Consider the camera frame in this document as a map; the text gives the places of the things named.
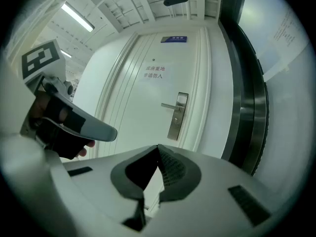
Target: ceiling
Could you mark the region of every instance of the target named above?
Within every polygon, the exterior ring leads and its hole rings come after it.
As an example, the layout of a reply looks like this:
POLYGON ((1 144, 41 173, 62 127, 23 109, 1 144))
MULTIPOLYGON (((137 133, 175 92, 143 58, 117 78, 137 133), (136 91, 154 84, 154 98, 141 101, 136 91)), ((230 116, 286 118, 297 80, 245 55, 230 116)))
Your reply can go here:
MULTIPOLYGON (((163 0, 67 0, 95 28, 90 33, 65 11, 59 10, 44 28, 35 44, 57 39, 66 57, 66 76, 79 80, 93 53, 106 39, 135 24, 146 24, 159 18, 186 16, 186 5, 171 7, 163 0)), ((216 17, 219 0, 190 0, 191 20, 216 17)))

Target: vent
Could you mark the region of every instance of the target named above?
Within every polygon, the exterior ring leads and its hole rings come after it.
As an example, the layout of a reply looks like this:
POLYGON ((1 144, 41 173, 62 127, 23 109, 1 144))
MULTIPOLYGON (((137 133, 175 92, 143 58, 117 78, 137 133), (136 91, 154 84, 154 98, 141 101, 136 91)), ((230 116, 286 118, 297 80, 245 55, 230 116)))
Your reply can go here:
POLYGON ((270 217, 270 213, 242 186, 228 188, 228 191, 240 206, 253 226, 257 226, 270 217))

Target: door handle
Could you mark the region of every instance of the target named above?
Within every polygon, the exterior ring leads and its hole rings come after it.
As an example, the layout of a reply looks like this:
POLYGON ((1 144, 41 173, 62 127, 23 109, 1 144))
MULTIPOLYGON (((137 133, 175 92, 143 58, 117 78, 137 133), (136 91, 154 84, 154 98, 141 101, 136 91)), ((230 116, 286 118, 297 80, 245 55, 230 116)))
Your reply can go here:
POLYGON ((168 136, 167 136, 168 139, 178 140, 182 120, 184 117, 184 111, 186 110, 188 97, 189 97, 188 94, 179 92, 178 99, 175 106, 164 104, 164 103, 161 104, 162 107, 166 107, 166 108, 174 110, 172 120, 171 120, 171 125, 170 125, 168 136))
POLYGON ((173 109, 173 110, 175 110, 175 111, 180 110, 180 106, 174 106, 174 105, 169 105, 169 104, 164 104, 164 103, 162 103, 161 106, 162 106, 162 107, 169 108, 169 109, 173 109))

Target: hand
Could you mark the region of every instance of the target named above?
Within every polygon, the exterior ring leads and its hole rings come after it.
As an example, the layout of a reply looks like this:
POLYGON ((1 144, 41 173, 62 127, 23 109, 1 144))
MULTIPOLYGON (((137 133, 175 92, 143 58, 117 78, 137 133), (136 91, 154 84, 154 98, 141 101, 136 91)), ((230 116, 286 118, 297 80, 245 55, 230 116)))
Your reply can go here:
MULTIPOLYGON (((50 96, 44 92, 44 91, 38 91, 38 94, 36 96, 36 100, 33 103, 31 109, 30 109, 30 117, 33 119, 38 119, 43 117, 45 109, 48 105, 48 102, 50 100, 50 96)), ((61 122, 65 121, 66 117, 67 117, 67 110, 66 109, 62 109, 60 114, 59 114, 59 119, 61 122)), ((93 148, 95 145, 95 141, 91 140, 87 146, 90 148, 93 148)), ((81 156, 84 157, 87 154, 87 150, 85 148, 81 149, 78 152, 77 156, 81 156)))

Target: lever handle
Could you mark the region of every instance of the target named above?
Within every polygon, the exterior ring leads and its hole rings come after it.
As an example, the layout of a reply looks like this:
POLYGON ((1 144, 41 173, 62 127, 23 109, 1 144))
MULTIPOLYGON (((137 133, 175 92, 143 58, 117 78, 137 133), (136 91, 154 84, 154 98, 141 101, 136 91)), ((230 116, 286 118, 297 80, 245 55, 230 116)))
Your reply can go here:
POLYGON ((166 107, 166 108, 169 108, 169 109, 173 109, 175 111, 178 111, 180 110, 180 106, 174 106, 174 105, 169 105, 169 104, 161 104, 162 107, 166 107))

